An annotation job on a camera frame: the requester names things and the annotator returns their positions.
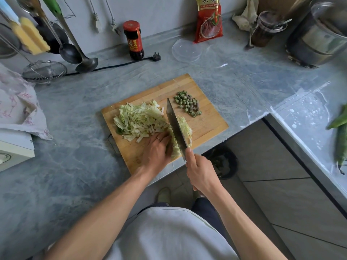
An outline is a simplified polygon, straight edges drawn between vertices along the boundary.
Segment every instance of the kitchen counter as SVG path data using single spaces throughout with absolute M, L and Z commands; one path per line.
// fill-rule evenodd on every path
M 347 101 L 345 59 L 309 70 L 287 59 L 283 47 L 289 31 L 268 47 L 247 52 L 248 33 L 230 20 L 224 21 L 223 32 L 224 37 L 199 44 L 204 52 L 190 64 L 172 56 L 172 45 L 181 38 L 180 30 L 172 30 L 144 39 L 146 56 L 160 52 L 159 62 L 142 61 L 36 87 L 54 139 L 35 137 L 36 157 L 0 173 L 1 259 L 24 259 L 54 242 L 130 176 L 100 110 L 185 73 L 229 125 L 196 153 L 271 112 L 347 197 L 347 178 L 333 167 L 335 131 L 325 130 Z M 125 46 L 95 55 L 100 67 L 130 61 Z M 154 181 L 183 164 L 182 158 L 169 164 Z

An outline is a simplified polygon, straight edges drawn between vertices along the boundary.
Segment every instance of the hand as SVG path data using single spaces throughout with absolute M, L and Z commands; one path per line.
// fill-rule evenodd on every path
M 212 163 L 204 156 L 194 154 L 191 148 L 187 148 L 186 160 L 187 176 L 194 191 L 199 190 L 207 195 L 222 186 Z
M 154 133 L 145 145 L 141 166 L 155 177 L 171 161 L 171 154 L 172 142 L 169 132 Z

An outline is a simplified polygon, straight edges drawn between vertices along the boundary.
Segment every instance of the wooden cutting board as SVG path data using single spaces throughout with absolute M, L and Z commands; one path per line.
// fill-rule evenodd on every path
M 176 104 L 173 97 L 178 91 L 183 90 L 188 91 L 189 94 L 199 100 L 202 115 L 193 118 L 178 107 L 178 104 Z M 109 107 L 102 109 L 101 112 L 130 171 L 130 174 L 133 174 L 141 164 L 144 144 L 147 139 L 144 138 L 139 143 L 136 143 L 136 139 L 131 142 L 125 140 L 121 135 L 116 133 L 116 126 L 113 118 L 116 115 L 119 115 L 118 108 L 120 105 L 126 103 L 139 105 L 142 102 L 149 102 L 152 100 L 157 101 L 160 107 L 165 107 L 164 115 L 167 118 L 167 98 L 171 100 L 176 116 L 183 116 L 188 122 L 189 127 L 193 130 L 193 149 L 212 139 L 214 136 L 225 131 L 229 127 L 189 74 L 182 75 L 143 91 L 135 96 L 122 100 L 121 102 L 110 105 Z

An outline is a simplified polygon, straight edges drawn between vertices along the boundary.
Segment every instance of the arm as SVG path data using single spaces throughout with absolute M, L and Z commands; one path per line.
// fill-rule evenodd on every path
M 165 153 L 169 142 L 171 136 L 167 132 L 154 134 L 146 144 L 136 173 L 80 219 L 48 251 L 45 260 L 102 259 L 143 190 L 170 162 L 172 146 Z
M 237 251 L 244 260 L 287 260 L 280 250 L 247 217 L 219 181 L 212 163 L 186 150 L 187 175 L 218 211 Z

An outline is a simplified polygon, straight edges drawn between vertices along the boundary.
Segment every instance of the bottle label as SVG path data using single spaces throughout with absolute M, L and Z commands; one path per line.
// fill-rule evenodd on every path
M 142 50 L 142 40 L 140 36 L 139 29 L 137 29 L 137 39 L 128 39 L 128 46 L 130 51 L 141 52 Z

